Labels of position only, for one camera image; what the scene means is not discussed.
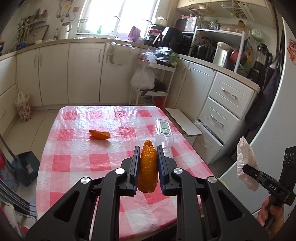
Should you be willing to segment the white paper tissue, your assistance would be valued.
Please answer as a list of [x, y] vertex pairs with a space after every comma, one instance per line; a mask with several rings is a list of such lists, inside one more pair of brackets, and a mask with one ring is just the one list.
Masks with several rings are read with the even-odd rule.
[[245, 137], [241, 137], [237, 144], [237, 178], [241, 179], [246, 187], [252, 191], [256, 191], [259, 188], [259, 183], [257, 183], [252, 177], [248, 176], [243, 172], [243, 166], [249, 165], [252, 168], [259, 170], [259, 164], [255, 159], [254, 152], [250, 145], [248, 144]]

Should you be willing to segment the orange peel piece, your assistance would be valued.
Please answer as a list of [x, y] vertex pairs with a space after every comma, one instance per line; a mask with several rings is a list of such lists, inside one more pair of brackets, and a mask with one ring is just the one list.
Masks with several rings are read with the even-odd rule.
[[158, 153], [150, 140], [144, 142], [140, 156], [137, 188], [142, 193], [152, 193], [158, 183]]
[[100, 132], [100, 131], [97, 131], [97, 130], [89, 130], [89, 133], [97, 138], [97, 139], [100, 139], [100, 140], [107, 140], [110, 138], [110, 133], [109, 132]]

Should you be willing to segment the white refrigerator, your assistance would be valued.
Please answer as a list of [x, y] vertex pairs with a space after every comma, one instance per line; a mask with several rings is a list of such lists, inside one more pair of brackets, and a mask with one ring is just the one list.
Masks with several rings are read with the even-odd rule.
[[[283, 71], [280, 84], [271, 109], [252, 140], [250, 146], [259, 163], [259, 168], [278, 179], [282, 170], [285, 149], [295, 146], [295, 61], [284, 51]], [[236, 165], [233, 164], [221, 177], [238, 200], [255, 215], [269, 193], [259, 187], [249, 190], [237, 178]]]

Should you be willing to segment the dark teal dustpan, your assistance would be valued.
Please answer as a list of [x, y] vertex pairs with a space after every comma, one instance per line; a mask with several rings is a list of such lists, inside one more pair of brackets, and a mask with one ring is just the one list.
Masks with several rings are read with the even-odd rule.
[[16, 171], [18, 181], [28, 187], [38, 176], [40, 161], [32, 151], [29, 151], [15, 155], [12, 166]]

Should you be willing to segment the floral fabric bag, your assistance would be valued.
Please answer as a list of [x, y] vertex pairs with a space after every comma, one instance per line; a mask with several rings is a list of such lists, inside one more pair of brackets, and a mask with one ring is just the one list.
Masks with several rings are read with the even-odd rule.
[[11, 190], [17, 192], [19, 182], [3, 156], [1, 156], [0, 160], [0, 178]]

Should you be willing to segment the pink checkered plastic tablecloth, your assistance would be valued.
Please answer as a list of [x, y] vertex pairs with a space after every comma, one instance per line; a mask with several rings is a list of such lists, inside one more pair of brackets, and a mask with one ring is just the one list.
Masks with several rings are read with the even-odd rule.
[[[135, 146], [156, 141], [157, 119], [166, 119], [155, 106], [66, 106], [49, 132], [37, 178], [37, 215], [42, 216], [82, 177], [97, 179], [132, 156]], [[109, 132], [100, 140], [89, 130]], [[121, 197], [119, 238], [148, 235], [177, 219], [176, 197], [137, 192]]]

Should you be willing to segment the clear plastic bottle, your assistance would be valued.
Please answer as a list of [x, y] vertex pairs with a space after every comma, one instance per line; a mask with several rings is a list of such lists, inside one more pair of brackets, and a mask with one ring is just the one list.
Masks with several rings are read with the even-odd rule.
[[156, 144], [161, 145], [165, 157], [173, 158], [172, 146], [174, 137], [170, 123], [166, 120], [156, 120]]

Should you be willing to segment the black blender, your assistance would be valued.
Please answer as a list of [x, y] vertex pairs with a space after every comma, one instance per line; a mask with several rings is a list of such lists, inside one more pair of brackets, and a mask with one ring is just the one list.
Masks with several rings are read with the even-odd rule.
[[269, 52], [267, 45], [261, 43], [256, 48], [255, 62], [248, 73], [247, 78], [256, 84], [259, 84], [261, 75], [268, 64], [271, 64], [273, 55]]

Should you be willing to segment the red bowl on shelf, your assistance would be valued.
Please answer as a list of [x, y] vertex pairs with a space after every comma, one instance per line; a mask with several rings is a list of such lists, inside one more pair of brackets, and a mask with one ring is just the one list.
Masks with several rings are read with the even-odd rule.
[[[238, 59], [238, 56], [239, 56], [239, 50], [236, 49], [234, 50], [232, 53], [231, 53], [231, 56], [230, 56], [230, 60], [233, 62], [233, 63], [236, 63], [237, 62], [237, 59]], [[245, 53], [241, 53], [241, 57], [240, 57], [240, 64], [243, 66], [247, 63], [247, 55]]]

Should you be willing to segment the white electric kettle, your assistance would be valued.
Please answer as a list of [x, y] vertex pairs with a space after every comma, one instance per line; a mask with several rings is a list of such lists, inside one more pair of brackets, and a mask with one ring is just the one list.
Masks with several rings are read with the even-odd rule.
[[224, 42], [217, 42], [216, 52], [213, 59], [213, 64], [220, 67], [233, 70], [234, 63], [230, 60], [233, 49], [230, 45]]

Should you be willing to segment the white shelf unit on counter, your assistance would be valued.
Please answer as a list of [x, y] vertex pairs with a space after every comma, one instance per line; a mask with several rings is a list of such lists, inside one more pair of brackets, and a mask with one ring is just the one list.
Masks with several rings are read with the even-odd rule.
[[235, 73], [243, 68], [243, 54], [250, 46], [246, 33], [195, 28], [188, 55]]

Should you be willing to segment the white metal trolley rack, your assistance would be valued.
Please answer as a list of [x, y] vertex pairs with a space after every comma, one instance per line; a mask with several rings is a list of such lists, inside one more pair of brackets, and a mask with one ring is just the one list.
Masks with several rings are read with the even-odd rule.
[[177, 68], [138, 59], [130, 80], [129, 105], [139, 105], [141, 98], [151, 98], [152, 104], [163, 108], [170, 93]]

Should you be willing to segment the dark bag of vegetables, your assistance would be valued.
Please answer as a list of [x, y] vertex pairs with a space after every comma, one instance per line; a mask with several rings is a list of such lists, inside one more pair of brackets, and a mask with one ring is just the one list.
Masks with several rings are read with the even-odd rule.
[[175, 67], [177, 65], [178, 57], [175, 51], [169, 47], [158, 47], [154, 51], [156, 62], [167, 67]]

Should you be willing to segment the black air fryer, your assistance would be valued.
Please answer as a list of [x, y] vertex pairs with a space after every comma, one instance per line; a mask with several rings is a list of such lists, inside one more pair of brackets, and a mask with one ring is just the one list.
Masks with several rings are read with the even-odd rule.
[[172, 27], [165, 27], [163, 32], [156, 36], [152, 45], [154, 47], [169, 47], [175, 50], [181, 42], [182, 31]]

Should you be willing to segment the purple bottle by sink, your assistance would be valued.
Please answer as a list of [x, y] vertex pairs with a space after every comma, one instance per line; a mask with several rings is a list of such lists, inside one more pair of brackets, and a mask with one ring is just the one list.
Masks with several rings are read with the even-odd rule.
[[136, 26], [133, 26], [130, 30], [130, 33], [128, 34], [127, 39], [134, 43], [138, 42], [140, 39], [140, 29], [138, 29]]

